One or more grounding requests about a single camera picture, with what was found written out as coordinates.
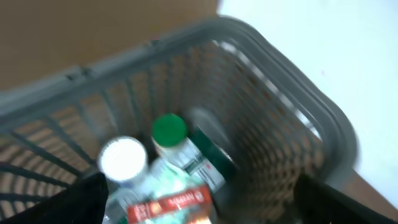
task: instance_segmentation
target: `white wall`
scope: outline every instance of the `white wall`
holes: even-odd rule
[[[398,1],[223,0],[347,115],[356,171],[398,208]]]

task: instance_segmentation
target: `basket mesh wall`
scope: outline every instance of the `basket mesh wall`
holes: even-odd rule
[[[239,49],[209,41],[3,133],[0,219],[69,187],[108,139],[148,136],[156,117],[192,108],[218,118],[233,158],[250,171],[235,214],[277,220],[299,173],[322,169],[325,153],[312,123]]]

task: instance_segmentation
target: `white surface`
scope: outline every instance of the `white surface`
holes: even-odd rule
[[[356,171],[398,208],[398,1],[223,0],[347,115]]]
[[[145,147],[131,137],[112,139],[101,151],[98,167],[110,180],[134,182],[147,169]]]

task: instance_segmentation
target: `floor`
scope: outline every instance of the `floor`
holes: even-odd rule
[[[87,64],[216,14],[216,0],[0,2],[0,90]],[[398,211],[358,174],[343,192],[395,220]]]

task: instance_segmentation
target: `bottle label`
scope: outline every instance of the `bottle label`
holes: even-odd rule
[[[191,176],[201,178],[205,181],[212,192],[216,192],[225,184],[224,177],[218,172],[216,167],[204,156],[197,157],[186,168]]]
[[[174,152],[173,154],[165,155],[165,158],[171,164],[183,169],[198,155],[200,155],[199,149],[192,143],[190,139],[187,139],[181,146],[181,150]]]
[[[127,209],[127,215],[129,223],[140,223],[194,205],[209,203],[211,196],[208,188],[206,185],[201,185],[169,197],[131,205]]]

